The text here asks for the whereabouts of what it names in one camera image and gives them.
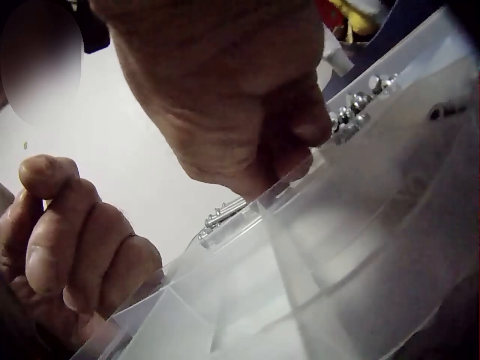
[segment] knuckle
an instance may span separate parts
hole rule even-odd
[[[86,179],[74,179],[71,182],[71,188],[74,192],[78,192],[80,196],[87,199],[98,196],[95,185]]]
[[[102,221],[113,224],[126,220],[119,209],[107,203],[98,203],[95,207],[95,214],[101,218]]]
[[[135,235],[127,239],[127,241],[130,241],[132,247],[136,249],[136,253],[145,264],[145,272],[148,273],[148,275],[162,267],[162,258],[160,253],[158,252],[156,246],[152,244],[149,239]]]
[[[69,157],[57,157],[56,160],[61,164],[63,168],[65,168],[65,170],[67,170],[67,172],[71,172],[74,175],[78,176],[79,171],[75,161],[73,161]]]

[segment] white plastic piece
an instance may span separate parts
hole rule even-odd
[[[324,54],[323,60],[326,61],[339,76],[345,75],[353,68],[353,63],[343,51],[340,43],[332,34],[330,29],[324,25]]]

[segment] blurred object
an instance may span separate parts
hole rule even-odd
[[[358,12],[370,16],[378,25],[382,25],[388,15],[389,7],[379,0],[345,0]]]
[[[362,13],[345,0],[329,1],[345,16],[354,33],[366,36],[374,34],[378,30],[379,25],[372,15]]]
[[[477,50],[480,50],[478,11],[472,11],[472,3],[466,0],[448,0],[447,3],[455,20],[460,23],[468,33]]]
[[[343,51],[332,32],[324,26],[325,42],[323,59],[332,66],[339,76],[345,75],[353,67],[353,63]]]
[[[12,12],[25,3],[26,0],[0,3],[0,33]],[[92,13],[88,0],[45,0],[45,3],[57,4],[73,16],[82,33],[85,53],[91,54],[109,46],[110,34],[107,26]]]
[[[432,33],[427,37],[417,36],[413,41],[410,41],[408,36],[417,27],[419,29],[422,28],[424,25],[421,24],[437,11],[442,4],[443,2],[440,0],[424,0],[420,3],[416,0],[397,0],[379,31],[372,39],[368,39],[365,44],[354,43],[346,46],[344,50],[349,53],[350,60],[355,66],[342,77],[336,74],[332,75],[332,80],[323,91],[324,99],[328,101],[342,91],[403,39],[405,41],[408,40],[410,43],[410,50],[401,56],[397,55],[395,62],[398,65],[393,65],[392,69],[380,69],[381,72],[389,73],[396,71],[395,69],[402,69],[401,63],[405,64],[406,61],[411,61],[415,54],[428,46],[429,36],[433,36],[435,32],[443,35],[448,33],[452,27],[450,24],[444,24],[446,22],[446,17],[444,16],[438,25],[435,24],[433,26],[435,29],[432,29]],[[435,22],[436,18],[437,16],[434,16],[428,22]]]
[[[107,26],[90,9],[88,0],[68,0],[71,3],[73,17],[84,39],[86,54],[99,51],[110,45],[110,33]]]
[[[315,0],[315,4],[324,25],[331,31],[343,24],[345,17],[329,0]]]

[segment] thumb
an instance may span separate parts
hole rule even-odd
[[[78,178],[78,168],[72,159],[37,155],[22,161],[19,178],[25,189],[33,196],[53,199],[65,183]]]

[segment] clear plastic organizer box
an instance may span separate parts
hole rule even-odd
[[[193,240],[73,360],[379,360],[428,326],[479,266],[479,66],[456,32],[416,55],[367,126]],[[441,102],[465,111],[431,120]]]

